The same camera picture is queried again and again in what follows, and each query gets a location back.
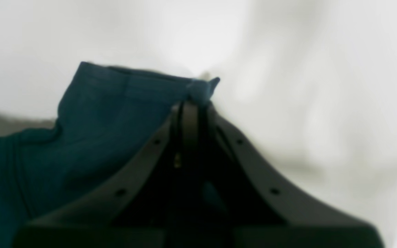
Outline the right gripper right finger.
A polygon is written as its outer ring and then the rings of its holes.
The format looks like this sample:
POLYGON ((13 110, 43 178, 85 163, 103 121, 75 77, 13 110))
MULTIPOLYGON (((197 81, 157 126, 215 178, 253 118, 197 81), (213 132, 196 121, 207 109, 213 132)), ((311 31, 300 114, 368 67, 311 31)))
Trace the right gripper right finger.
POLYGON ((383 248, 375 227, 286 179, 208 105, 207 172, 230 216, 236 248, 383 248))

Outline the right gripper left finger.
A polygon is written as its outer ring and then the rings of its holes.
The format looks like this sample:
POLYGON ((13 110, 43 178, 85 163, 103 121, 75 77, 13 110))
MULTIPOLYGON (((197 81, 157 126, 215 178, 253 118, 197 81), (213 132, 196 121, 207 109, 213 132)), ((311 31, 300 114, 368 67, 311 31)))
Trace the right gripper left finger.
POLYGON ((166 218, 172 185, 193 162, 200 108, 185 101, 145 146, 102 185, 16 234, 14 248, 167 248, 166 218))

